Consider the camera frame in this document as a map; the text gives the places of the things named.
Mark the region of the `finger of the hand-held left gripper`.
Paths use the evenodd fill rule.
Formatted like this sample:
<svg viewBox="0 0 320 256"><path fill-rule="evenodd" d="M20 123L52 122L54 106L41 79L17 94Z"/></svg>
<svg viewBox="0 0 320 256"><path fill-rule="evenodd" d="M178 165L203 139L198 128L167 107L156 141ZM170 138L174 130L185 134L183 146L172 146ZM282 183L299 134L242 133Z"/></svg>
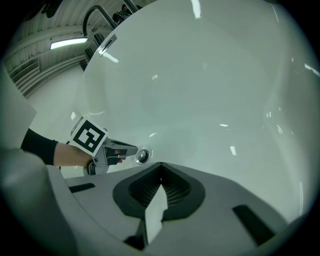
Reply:
<svg viewBox="0 0 320 256"><path fill-rule="evenodd" d="M111 149L115 150L119 158L133 156L138 152L138 147L119 140L110 139Z"/></svg>

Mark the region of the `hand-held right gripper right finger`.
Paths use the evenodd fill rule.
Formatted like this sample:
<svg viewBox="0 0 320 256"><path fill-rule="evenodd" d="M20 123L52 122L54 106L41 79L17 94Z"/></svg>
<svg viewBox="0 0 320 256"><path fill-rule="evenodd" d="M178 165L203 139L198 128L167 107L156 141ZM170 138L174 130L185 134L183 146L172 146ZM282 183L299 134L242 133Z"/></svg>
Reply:
<svg viewBox="0 0 320 256"><path fill-rule="evenodd" d="M195 178L205 189L201 206L189 217L165 221L148 246L153 256L243 256L257 248L254 239L234 213L247 206L274 233L288 223L264 200L228 178L185 166L174 168Z"/></svg>

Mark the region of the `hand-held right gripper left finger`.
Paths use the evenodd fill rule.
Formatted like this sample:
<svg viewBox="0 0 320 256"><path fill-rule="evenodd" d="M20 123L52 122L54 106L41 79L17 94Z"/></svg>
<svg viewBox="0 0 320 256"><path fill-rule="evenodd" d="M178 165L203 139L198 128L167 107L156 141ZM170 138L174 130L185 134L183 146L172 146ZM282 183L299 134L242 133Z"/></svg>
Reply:
<svg viewBox="0 0 320 256"><path fill-rule="evenodd" d="M120 181L149 164L107 174L65 179L48 166L48 176L58 206L75 237L79 256L159 256L160 250L138 250L124 240L136 234L140 220L125 215L113 199Z"/></svg>

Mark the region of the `person's left hand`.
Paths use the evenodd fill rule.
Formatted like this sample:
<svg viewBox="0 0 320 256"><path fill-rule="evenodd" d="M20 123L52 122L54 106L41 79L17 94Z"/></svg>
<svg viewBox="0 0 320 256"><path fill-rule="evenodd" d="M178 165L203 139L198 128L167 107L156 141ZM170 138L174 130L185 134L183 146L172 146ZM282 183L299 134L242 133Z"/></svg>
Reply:
<svg viewBox="0 0 320 256"><path fill-rule="evenodd" d="M126 152L127 151L124 149L108 148L106 151L107 165L112 166L117 165L118 163L122 163L126 158L121 156Z"/></svg>

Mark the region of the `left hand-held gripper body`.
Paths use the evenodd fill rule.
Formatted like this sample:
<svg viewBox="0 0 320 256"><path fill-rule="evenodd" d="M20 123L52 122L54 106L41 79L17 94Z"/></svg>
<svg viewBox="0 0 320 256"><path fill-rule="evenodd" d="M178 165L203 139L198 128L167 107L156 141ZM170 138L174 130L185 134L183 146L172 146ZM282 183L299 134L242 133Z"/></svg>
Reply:
<svg viewBox="0 0 320 256"><path fill-rule="evenodd" d="M75 146L90 156L83 167L84 175L101 175L108 172L107 139L108 131L81 116L70 132L68 144Z"/></svg>

